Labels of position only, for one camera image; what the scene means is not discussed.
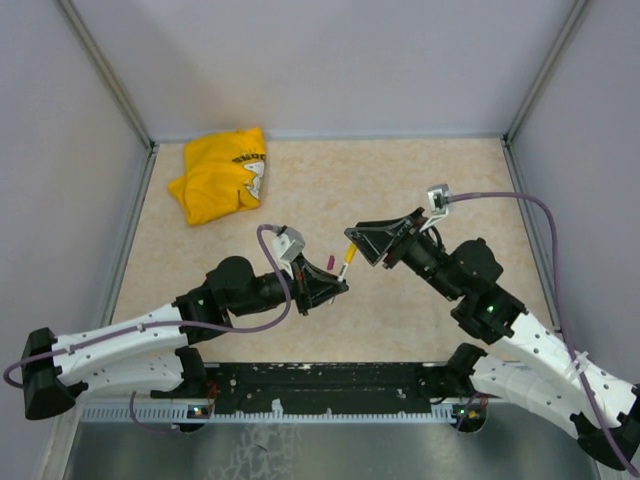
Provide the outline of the yellow pen cap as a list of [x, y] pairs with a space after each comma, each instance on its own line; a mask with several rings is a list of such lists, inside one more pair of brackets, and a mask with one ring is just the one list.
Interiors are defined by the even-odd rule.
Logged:
[[357, 246], [354, 243], [351, 243], [347, 249], [347, 252], [345, 254], [345, 262], [347, 264], [350, 264], [353, 261], [353, 258], [355, 256], [355, 254], [357, 253], [358, 249]]

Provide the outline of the white pen yellow tip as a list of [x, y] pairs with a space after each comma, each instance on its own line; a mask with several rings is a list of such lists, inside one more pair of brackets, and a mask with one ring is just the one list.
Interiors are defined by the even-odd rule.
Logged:
[[[348, 269], [349, 269], [350, 263], [351, 263], [351, 261], [350, 261], [350, 260], [345, 259], [345, 262], [343, 263], [343, 265], [342, 265], [342, 267], [341, 267], [341, 269], [340, 269], [340, 271], [339, 271], [339, 274], [338, 274], [338, 278], [337, 278], [337, 280], [338, 280], [339, 282], [341, 282], [341, 283], [344, 283], [344, 282], [345, 282], [345, 280], [346, 280], [346, 275], [347, 275], [347, 271], [348, 271]], [[334, 304], [334, 302], [335, 302], [335, 300], [336, 300], [336, 298], [337, 298], [337, 295], [336, 295], [336, 296], [334, 296], [334, 297], [332, 297], [332, 298], [330, 299], [330, 301], [329, 301], [329, 305], [333, 305], [333, 304]]]

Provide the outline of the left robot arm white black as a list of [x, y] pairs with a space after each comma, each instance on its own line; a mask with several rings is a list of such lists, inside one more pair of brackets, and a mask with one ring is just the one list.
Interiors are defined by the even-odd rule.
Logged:
[[34, 330], [20, 366], [25, 416], [52, 418], [92, 394], [197, 396], [207, 387], [208, 373], [195, 346], [236, 332], [232, 318], [276, 307], [295, 307], [305, 315], [348, 289], [303, 255], [263, 275], [246, 258], [231, 256], [201, 286], [136, 319], [70, 335]]

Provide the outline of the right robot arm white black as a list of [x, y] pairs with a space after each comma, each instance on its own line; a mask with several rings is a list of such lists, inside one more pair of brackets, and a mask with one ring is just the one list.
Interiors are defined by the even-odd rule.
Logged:
[[500, 396], [554, 423], [599, 463], [623, 470], [639, 448], [639, 388], [594, 364], [587, 353], [546, 328], [503, 289], [503, 272], [482, 238], [446, 251], [422, 209], [393, 220], [359, 222], [346, 237], [372, 266], [406, 265], [449, 301], [451, 316], [471, 337], [527, 366], [516, 369], [468, 346], [474, 361], [446, 372], [461, 396], [475, 390]]

